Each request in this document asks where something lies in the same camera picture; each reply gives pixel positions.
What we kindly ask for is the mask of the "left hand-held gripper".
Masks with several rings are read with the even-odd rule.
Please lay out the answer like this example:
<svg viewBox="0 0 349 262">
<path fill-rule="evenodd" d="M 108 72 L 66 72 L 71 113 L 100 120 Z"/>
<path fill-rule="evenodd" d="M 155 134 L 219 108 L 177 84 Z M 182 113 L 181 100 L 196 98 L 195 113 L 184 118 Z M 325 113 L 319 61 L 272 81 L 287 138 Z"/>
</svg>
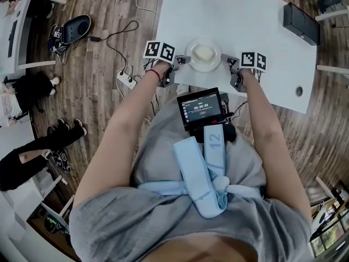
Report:
<svg viewBox="0 0 349 262">
<path fill-rule="evenodd" d="M 153 67 L 157 61 L 163 61 L 169 64 L 169 68 L 160 80 L 159 87 L 163 88 L 174 83 L 175 71 L 179 69 L 179 64 L 189 64 L 191 62 L 190 56 L 176 56 L 176 49 L 174 46 L 156 40 L 147 41 L 143 58 L 147 60 L 144 69 Z"/>
</svg>

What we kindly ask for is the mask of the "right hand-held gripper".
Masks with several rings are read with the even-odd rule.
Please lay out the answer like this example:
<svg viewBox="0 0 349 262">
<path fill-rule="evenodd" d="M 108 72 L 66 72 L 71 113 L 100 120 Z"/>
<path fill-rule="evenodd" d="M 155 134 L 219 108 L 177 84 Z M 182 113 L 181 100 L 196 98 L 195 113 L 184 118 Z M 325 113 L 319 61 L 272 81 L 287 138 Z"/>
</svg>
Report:
<svg viewBox="0 0 349 262">
<path fill-rule="evenodd" d="M 246 88 L 243 86 L 243 76 L 240 73 L 242 69 L 250 69 L 254 76 L 260 82 L 261 74 L 267 70 L 267 56 L 259 52 L 242 52 L 239 59 L 233 63 L 233 57 L 225 53 L 221 54 L 221 60 L 231 64 L 231 86 L 237 92 L 245 92 Z"/>
</svg>

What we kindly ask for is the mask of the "white round plate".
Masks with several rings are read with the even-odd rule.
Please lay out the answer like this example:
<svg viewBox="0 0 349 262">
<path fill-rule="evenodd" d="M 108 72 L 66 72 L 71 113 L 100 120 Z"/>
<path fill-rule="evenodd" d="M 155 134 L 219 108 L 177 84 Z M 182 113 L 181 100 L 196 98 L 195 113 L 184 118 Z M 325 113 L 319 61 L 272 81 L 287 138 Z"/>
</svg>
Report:
<svg viewBox="0 0 349 262">
<path fill-rule="evenodd" d="M 215 51 L 215 56 L 212 58 L 210 62 L 200 61 L 192 54 L 192 49 L 197 44 L 203 44 L 203 45 L 209 46 Z M 190 66 L 193 69 L 197 70 L 198 72 L 202 72 L 202 73 L 211 72 L 214 69 L 216 69 L 218 65 L 221 63 L 222 50 L 220 46 L 216 42 L 208 38 L 193 39 L 187 45 L 185 53 L 187 56 L 191 57 L 191 62 L 189 63 Z"/>
</svg>

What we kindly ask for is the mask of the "person's right forearm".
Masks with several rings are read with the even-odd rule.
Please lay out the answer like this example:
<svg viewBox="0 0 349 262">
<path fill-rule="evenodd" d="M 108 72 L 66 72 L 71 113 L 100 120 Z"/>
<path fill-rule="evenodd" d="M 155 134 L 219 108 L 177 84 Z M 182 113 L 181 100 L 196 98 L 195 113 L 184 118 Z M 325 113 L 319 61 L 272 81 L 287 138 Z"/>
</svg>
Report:
<svg viewBox="0 0 349 262">
<path fill-rule="evenodd" d="M 256 149 L 280 150 L 286 147 L 280 122 L 260 83 L 250 69 L 242 69 L 240 74 L 247 92 Z"/>
</svg>

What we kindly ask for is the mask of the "person's left forearm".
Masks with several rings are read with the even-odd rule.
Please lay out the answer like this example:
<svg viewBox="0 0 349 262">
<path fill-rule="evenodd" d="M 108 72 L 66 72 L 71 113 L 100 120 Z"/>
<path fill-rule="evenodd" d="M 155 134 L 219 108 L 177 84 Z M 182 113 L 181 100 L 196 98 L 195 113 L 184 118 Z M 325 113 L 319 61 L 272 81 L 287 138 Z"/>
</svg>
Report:
<svg viewBox="0 0 349 262">
<path fill-rule="evenodd" d="M 148 70 L 132 92 L 120 103 L 112 115 L 103 141 L 107 147 L 117 142 L 135 142 L 150 107 L 156 88 L 169 64 L 158 61 Z"/>
</svg>

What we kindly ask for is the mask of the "white rectangular table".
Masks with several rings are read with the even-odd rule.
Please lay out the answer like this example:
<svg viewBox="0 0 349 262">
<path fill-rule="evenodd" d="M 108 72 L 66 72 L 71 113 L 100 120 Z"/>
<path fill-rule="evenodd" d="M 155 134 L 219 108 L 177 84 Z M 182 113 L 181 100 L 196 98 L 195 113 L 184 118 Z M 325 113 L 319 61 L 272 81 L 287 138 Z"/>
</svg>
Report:
<svg viewBox="0 0 349 262">
<path fill-rule="evenodd" d="M 306 113 L 317 48 L 286 29 L 282 0 L 163 0 L 156 39 L 183 55 L 190 42 L 208 41 L 241 57 L 258 52 L 266 59 L 261 86 L 268 100 Z"/>
</svg>

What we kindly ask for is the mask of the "black screen device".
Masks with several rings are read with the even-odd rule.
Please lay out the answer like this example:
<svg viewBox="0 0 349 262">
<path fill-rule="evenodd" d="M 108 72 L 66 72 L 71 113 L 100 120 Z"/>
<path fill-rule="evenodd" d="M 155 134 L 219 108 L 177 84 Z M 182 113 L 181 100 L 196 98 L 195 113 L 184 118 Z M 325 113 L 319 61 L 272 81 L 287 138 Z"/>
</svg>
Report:
<svg viewBox="0 0 349 262">
<path fill-rule="evenodd" d="M 218 123 L 225 118 L 218 88 L 177 97 L 180 115 L 186 131 Z"/>
</svg>

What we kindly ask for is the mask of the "white power strip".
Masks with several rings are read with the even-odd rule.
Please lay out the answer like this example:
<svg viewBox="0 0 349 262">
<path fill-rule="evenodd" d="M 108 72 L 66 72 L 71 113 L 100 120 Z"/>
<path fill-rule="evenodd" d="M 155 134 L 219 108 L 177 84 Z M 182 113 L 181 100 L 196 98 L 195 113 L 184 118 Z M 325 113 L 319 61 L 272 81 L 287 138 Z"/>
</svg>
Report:
<svg viewBox="0 0 349 262">
<path fill-rule="evenodd" d="M 121 81 L 124 85 L 126 85 L 129 89 L 133 89 L 137 85 L 137 81 L 125 72 L 119 73 L 117 75 L 117 79 Z"/>
</svg>

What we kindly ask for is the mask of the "black waist pouch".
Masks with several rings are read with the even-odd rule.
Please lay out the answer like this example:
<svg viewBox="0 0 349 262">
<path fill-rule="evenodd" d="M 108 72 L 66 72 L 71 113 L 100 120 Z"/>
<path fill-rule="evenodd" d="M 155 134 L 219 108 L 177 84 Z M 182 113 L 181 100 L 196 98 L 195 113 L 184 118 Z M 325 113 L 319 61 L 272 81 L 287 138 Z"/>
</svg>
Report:
<svg viewBox="0 0 349 262">
<path fill-rule="evenodd" d="M 223 128 L 223 134 L 224 134 L 224 141 L 227 142 L 234 142 L 237 134 L 236 129 L 231 124 L 221 124 Z M 194 130 L 194 137 L 196 138 L 198 143 L 204 143 L 204 128 L 199 127 L 198 129 Z"/>
</svg>

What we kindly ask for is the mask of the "black rectangular box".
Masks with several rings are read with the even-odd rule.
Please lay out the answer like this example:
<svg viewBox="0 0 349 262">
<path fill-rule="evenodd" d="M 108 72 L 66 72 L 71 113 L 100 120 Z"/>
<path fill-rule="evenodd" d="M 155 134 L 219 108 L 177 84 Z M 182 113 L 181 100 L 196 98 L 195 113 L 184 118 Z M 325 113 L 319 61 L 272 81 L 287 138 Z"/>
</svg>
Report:
<svg viewBox="0 0 349 262">
<path fill-rule="evenodd" d="M 320 45 L 320 24 L 293 3 L 283 7 L 283 26 L 308 44 Z"/>
</svg>

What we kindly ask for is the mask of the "grey shorts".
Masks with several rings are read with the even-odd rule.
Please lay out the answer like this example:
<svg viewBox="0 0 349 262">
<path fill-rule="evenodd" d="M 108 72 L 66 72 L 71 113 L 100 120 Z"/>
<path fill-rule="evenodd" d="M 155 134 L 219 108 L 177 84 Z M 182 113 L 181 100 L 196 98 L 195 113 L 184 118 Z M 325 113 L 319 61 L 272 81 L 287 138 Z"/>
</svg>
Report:
<svg viewBox="0 0 349 262">
<path fill-rule="evenodd" d="M 225 142 L 226 176 L 237 184 L 266 192 L 266 175 L 261 157 L 236 129 L 234 142 Z M 130 184 L 136 187 L 150 181 L 180 181 L 182 176 L 173 150 L 175 143 L 189 137 L 175 98 L 156 114 L 137 152 Z"/>
</svg>

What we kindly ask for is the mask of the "spare gripper device bundle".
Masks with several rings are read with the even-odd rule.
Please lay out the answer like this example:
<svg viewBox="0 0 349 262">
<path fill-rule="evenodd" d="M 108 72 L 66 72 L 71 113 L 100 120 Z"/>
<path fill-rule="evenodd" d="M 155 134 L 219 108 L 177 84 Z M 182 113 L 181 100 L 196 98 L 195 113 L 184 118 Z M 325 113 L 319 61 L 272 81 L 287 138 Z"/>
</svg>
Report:
<svg viewBox="0 0 349 262">
<path fill-rule="evenodd" d="M 47 45 L 48 50 L 55 54 L 60 54 L 68 48 L 69 45 L 63 42 L 63 26 L 52 25 Z"/>
</svg>

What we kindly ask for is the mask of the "white side table legs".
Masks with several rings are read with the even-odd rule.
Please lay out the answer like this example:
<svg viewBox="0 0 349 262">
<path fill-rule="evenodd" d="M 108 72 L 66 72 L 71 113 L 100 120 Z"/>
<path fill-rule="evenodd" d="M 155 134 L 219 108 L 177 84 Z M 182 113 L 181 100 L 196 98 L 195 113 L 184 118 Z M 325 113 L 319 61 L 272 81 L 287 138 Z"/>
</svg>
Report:
<svg viewBox="0 0 349 262">
<path fill-rule="evenodd" d="M 318 182 L 318 184 L 321 186 L 321 188 L 324 190 L 325 194 L 331 198 L 331 199 L 335 199 L 337 198 L 337 190 L 335 187 L 328 187 L 322 180 L 319 176 L 316 176 L 315 177 L 315 180 Z"/>
</svg>

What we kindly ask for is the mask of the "black keyboard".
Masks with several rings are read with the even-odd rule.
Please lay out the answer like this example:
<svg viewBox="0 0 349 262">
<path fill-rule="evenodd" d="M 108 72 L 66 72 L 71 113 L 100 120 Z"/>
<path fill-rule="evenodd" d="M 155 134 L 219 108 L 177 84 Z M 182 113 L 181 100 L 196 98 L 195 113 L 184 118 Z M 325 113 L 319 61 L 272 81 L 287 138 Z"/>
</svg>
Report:
<svg viewBox="0 0 349 262">
<path fill-rule="evenodd" d="M 11 33 L 10 33 L 10 36 L 9 36 L 8 58 L 10 58 L 12 56 L 13 42 L 14 42 L 16 26 L 17 26 L 17 21 L 15 21 L 13 23 L 13 26 L 12 26 L 12 29 L 11 29 Z"/>
</svg>

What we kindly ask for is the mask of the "grey shirt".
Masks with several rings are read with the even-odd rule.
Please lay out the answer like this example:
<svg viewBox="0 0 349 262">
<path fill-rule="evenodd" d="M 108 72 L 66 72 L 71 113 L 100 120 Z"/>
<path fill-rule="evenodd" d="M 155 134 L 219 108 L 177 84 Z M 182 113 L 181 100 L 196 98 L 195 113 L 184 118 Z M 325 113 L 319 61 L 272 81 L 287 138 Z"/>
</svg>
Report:
<svg viewBox="0 0 349 262">
<path fill-rule="evenodd" d="M 220 215 L 203 218 L 186 196 L 114 188 L 70 213 L 71 244 L 84 262 L 134 262 L 166 241 L 208 233 L 240 240 L 258 262 L 297 262 L 311 225 L 296 209 L 276 199 L 231 197 Z"/>
</svg>

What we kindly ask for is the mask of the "white office desk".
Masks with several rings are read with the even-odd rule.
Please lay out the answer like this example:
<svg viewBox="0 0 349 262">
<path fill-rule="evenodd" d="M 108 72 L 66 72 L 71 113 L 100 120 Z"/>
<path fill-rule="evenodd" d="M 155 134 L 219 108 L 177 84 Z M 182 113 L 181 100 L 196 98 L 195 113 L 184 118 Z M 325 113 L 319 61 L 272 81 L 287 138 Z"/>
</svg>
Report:
<svg viewBox="0 0 349 262">
<path fill-rule="evenodd" d="M 65 5 L 66 0 L 47 0 Z M 26 24 L 27 10 L 31 0 L 20 0 L 13 14 L 0 19 L 0 75 L 14 74 L 28 68 L 55 65 L 56 61 L 26 62 L 26 45 L 30 25 Z M 13 23 L 17 21 L 12 56 L 8 58 L 9 36 Z"/>
<path fill-rule="evenodd" d="M 63 227 L 68 229 L 68 223 L 65 218 L 68 212 L 70 212 L 75 196 L 72 195 L 59 212 L 54 211 L 44 203 L 45 198 L 57 188 L 60 182 L 66 184 L 63 176 L 59 175 L 56 178 L 52 178 L 47 168 L 44 168 L 17 189 L 4 192 L 3 195 L 20 218 L 27 220 L 36 208 L 42 207 L 48 214 L 55 217 Z"/>
</svg>

